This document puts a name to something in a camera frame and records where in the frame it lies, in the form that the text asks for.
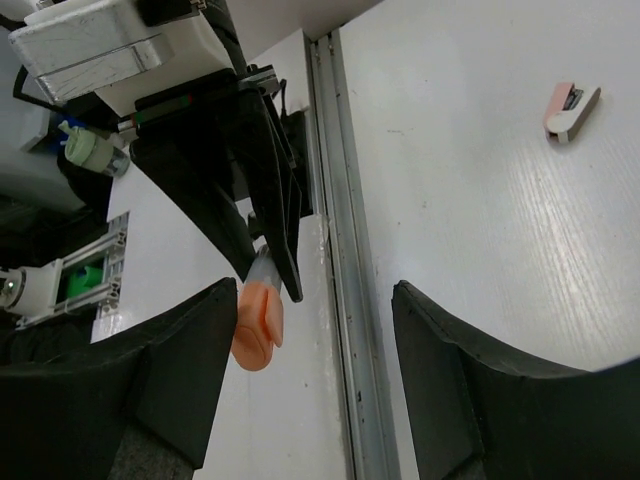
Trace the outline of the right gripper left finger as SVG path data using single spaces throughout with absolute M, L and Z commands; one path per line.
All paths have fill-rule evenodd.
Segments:
M 205 463 L 237 321 L 221 279 L 93 343 L 84 324 L 1 330 L 5 479 L 189 479 Z

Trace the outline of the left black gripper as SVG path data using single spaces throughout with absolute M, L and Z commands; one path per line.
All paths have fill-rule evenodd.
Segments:
M 134 164 L 167 195 L 245 279 L 255 259 L 247 224 L 218 183 L 214 145 L 241 145 L 239 163 L 262 235 L 294 302 L 303 299 L 297 261 L 301 189 L 272 94 L 271 65 L 243 75 L 222 69 L 134 102 L 117 124 L 133 130 Z

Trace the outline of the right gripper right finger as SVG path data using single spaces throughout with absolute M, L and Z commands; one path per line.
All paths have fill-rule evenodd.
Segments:
M 525 353 L 407 281 L 392 313 L 423 479 L 635 479 L 639 363 L 596 372 Z

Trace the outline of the orange grey correction tape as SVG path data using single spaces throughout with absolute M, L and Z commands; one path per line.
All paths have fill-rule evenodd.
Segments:
M 231 354 L 244 370 L 266 368 L 284 337 L 282 280 L 267 245 L 258 250 L 238 299 Z

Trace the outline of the pink white mini stapler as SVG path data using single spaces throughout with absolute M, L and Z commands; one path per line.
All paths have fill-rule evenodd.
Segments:
M 596 107 L 600 96 L 600 87 L 558 83 L 543 118 L 547 139 L 558 144 L 571 143 Z

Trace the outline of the aluminium frame rail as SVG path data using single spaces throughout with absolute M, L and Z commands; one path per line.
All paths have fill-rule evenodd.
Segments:
M 351 467 L 356 479 L 394 479 L 400 466 L 339 30 L 308 40 L 306 50 Z

